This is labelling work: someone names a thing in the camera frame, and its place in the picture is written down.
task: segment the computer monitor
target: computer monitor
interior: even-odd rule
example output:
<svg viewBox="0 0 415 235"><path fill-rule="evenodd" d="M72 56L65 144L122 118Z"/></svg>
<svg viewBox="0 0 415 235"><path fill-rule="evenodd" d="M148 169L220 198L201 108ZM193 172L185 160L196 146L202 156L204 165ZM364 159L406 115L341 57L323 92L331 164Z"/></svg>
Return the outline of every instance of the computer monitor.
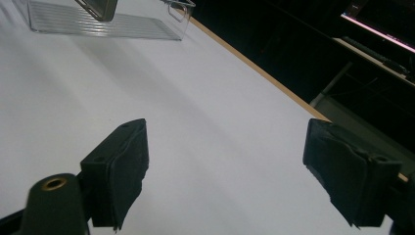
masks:
<svg viewBox="0 0 415 235"><path fill-rule="evenodd" d="M415 0L353 0L342 18L415 53Z"/></svg>

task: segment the white table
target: white table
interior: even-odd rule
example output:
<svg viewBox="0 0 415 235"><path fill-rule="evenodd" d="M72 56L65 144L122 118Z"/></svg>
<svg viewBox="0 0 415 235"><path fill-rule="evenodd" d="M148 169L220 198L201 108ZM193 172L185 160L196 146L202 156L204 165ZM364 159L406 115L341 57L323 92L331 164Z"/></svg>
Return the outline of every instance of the white table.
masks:
<svg viewBox="0 0 415 235"><path fill-rule="evenodd" d="M118 234L388 234L350 228L303 166L312 114L193 24L181 42L37 34L0 6L1 217L145 118L150 169Z"/></svg>

